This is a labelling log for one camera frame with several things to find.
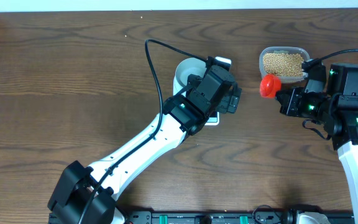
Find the red plastic measuring scoop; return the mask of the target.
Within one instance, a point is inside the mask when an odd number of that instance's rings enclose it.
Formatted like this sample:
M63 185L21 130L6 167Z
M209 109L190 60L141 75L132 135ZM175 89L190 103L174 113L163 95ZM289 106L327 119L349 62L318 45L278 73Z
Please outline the red plastic measuring scoop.
M263 98L275 98L277 91L282 88L281 79L274 74L266 74L260 82L259 92Z

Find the white digital kitchen scale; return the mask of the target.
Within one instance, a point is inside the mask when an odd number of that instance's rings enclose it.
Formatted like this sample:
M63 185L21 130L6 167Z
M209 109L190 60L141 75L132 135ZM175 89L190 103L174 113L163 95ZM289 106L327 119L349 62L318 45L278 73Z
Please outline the white digital kitchen scale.
M188 75L175 75L173 79L173 95L176 95L180 90L187 86ZM206 126L217 126L220 122L220 114L213 112L206 122Z

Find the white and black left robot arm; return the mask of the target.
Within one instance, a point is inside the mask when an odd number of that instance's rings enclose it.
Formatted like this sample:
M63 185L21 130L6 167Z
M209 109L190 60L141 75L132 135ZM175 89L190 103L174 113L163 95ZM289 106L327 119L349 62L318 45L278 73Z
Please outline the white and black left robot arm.
M125 145L87 167L78 161L68 165L48 209L61 223L125 223L116 205L124 189L156 159L201 131L212 113L235 113L240 95L226 68L212 65L202 77L189 75L187 86Z

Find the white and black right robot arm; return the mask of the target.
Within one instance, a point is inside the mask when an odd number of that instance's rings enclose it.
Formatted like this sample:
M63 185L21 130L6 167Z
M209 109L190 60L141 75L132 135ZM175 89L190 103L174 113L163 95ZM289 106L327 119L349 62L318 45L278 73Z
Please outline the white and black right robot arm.
M326 70L308 61L301 67L307 84L276 93L280 113L323 125L344 168L358 223L358 65L334 63Z

